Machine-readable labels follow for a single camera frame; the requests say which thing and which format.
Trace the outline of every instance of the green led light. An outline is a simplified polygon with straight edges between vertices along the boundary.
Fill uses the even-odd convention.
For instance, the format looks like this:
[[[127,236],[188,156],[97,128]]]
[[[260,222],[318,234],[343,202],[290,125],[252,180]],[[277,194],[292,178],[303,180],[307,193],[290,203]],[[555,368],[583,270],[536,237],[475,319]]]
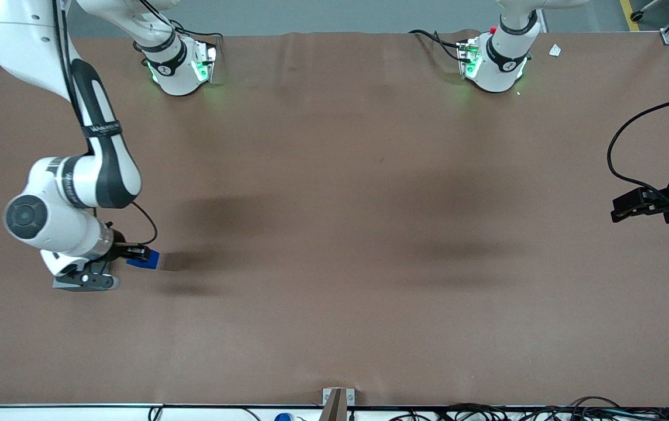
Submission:
[[[196,61],[193,61],[193,60],[192,60],[192,66],[193,66],[194,69],[195,69],[196,78],[199,79],[200,82],[204,82],[204,81],[206,81],[207,78],[208,78],[208,75],[207,75],[207,66],[205,66],[205,65],[202,64],[201,62],[200,62],[200,63],[196,63]]]
[[[158,77],[155,75],[155,70],[153,70],[153,66],[150,64],[150,62],[147,62],[147,68],[150,69],[150,74],[153,75],[153,82],[158,83]]]

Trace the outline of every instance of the metal bracket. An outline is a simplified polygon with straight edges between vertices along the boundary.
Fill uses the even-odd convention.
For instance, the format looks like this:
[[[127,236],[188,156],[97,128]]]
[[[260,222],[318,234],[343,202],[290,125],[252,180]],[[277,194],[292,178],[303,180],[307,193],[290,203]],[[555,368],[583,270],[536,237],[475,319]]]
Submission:
[[[119,278],[110,275],[110,261],[90,261],[83,270],[73,270],[54,278],[52,288],[73,292],[107,291],[119,286]]]
[[[332,390],[342,389],[341,387],[327,387],[322,389],[322,405],[327,405],[327,400],[329,395],[332,394]],[[345,397],[347,399],[347,406],[353,406],[356,404],[356,390],[355,389],[345,389]]]
[[[663,38],[664,45],[669,45],[669,35],[667,34],[667,30],[663,27],[660,28],[660,36]]]

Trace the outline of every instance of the white paper scrap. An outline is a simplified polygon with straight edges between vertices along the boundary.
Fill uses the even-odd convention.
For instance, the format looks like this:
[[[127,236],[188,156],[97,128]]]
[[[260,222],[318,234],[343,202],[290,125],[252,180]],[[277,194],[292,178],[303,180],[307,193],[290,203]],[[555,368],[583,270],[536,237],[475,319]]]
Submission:
[[[553,47],[550,49],[549,54],[553,57],[560,56],[561,55],[561,47],[558,46],[558,44],[554,44]]]

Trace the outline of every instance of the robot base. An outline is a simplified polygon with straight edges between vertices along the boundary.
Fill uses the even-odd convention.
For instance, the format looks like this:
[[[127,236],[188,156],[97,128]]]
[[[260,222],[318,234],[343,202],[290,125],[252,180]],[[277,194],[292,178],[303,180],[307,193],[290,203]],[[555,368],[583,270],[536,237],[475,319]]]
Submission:
[[[457,48],[460,58],[467,58],[469,63],[460,62],[460,72],[462,76],[484,91],[498,93],[507,91],[514,85],[514,82],[522,77],[527,59],[516,66],[511,72],[503,72],[488,57],[486,45],[491,37],[490,32],[485,32],[477,38],[467,40],[466,44]]]

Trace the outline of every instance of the brown table surface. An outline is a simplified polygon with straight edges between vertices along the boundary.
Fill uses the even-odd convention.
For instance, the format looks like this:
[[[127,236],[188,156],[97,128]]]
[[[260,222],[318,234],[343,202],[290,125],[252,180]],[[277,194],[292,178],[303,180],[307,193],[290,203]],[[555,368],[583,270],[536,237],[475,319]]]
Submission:
[[[621,123],[669,100],[658,34],[541,35],[503,94],[406,34],[230,37],[222,83],[186,98],[126,40],[76,45],[163,266],[51,289],[1,212],[35,160],[85,144],[68,104],[0,69],[0,403],[306,403],[334,385],[373,405],[669,405],[669,226],[611,223],[634,186],[605,165]],[[669,109],[615,161],[663,187]],[[134,208],[101,216],[150,237]]]

